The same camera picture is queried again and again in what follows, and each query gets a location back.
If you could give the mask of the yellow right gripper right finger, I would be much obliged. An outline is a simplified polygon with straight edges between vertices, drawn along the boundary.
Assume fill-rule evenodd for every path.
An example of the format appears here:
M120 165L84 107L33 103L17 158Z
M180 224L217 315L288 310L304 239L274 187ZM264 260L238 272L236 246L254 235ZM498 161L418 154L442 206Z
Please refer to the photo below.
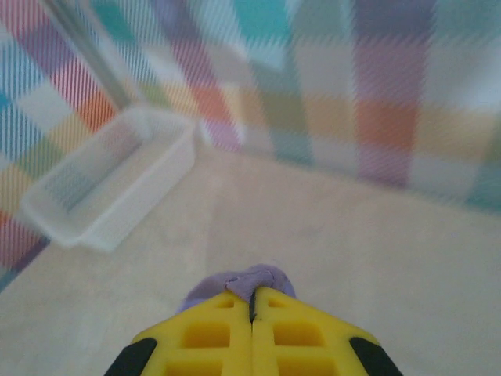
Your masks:
M368 331L268 287L250 301L254 375L401 375Z

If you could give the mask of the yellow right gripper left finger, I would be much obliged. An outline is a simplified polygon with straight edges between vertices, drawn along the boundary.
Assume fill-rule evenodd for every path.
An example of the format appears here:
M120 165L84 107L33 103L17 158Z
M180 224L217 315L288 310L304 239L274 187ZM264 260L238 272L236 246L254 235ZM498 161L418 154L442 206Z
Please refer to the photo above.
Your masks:
M249 304L224 292L138 333L107 375L251 375Z

